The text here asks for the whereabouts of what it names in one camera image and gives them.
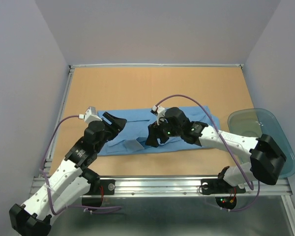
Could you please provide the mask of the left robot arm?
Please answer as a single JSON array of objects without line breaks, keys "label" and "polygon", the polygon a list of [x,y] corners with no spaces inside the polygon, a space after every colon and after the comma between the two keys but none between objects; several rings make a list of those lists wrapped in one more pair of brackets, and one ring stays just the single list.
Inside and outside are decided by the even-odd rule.
[{"label": "left robot arm", "polygon": [[48,177],[43,168],[44,184],[22,204],[9,210],[12,228],[21,236],[46,236],[57,218],[86,193],[99,190],[100,177],[89,166],[104,145],[126,126],[127,120],[107,112],[99,117],[94,107],[76,116],[87,123],[83,136],[68,151],[59,167]]}]

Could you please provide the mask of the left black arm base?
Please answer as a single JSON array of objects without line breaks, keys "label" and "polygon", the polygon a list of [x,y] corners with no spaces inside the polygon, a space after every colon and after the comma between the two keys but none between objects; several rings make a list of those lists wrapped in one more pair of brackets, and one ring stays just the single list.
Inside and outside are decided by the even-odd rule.
[{"label": "left black arm base", "polygon": [[82,196],[82,205],[89,207],[102,207],[104,198],[115,194],[114,179],[100,179],[90,186],[90,190]]}]

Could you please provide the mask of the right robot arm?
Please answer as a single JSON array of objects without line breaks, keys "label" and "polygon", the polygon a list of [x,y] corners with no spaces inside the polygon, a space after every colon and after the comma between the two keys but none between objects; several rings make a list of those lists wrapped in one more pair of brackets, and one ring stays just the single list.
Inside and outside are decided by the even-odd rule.
[{"label": "right robot arm", "polygon": [[207,123],[191,121],[178,107],[165,109],[153,106],[156,121],[148,126],[146,145],[154,148],[166,143],[170,137],[180,137],[186,143],[228,152],[233,159],[248,158],[248,162],[225,167],[216,180],[217,188],[227,192],[243,183],[258,180],[275,185],[280,177],[286,156],[270,136],[246,137],[225,132]]}]

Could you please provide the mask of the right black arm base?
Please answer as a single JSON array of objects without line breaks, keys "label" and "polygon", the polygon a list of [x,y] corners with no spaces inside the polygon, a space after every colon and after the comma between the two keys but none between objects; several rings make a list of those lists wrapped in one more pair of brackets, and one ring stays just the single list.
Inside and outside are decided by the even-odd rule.
[{"label": "right black arm base", "polygon": [[203,195],[217,194],[216,204],[222,209],[233,210],[237,204],[237,194],[246,193],[245,187],[230,186],[224,180],[205,178],[201,180],[199,193]]}]

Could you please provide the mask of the blue long sleeve shirt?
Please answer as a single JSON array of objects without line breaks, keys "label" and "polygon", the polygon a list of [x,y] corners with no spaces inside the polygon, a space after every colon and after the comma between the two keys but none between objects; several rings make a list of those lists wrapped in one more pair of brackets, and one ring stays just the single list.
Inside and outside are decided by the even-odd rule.
[{"label": "blue long sleeve shirt", "polygon": [[150,112],[150,109],[110,110],[108,113],[117,118],[126,119],[127,124],[116,138],[104,145],[99,153],[100,156],[207,149],[207,147],[188,144],[180,137],[171,137],[165,144],[160,144],[157,148],[145,145],[148,137],[148,125],[156,121],[156,116]]}]

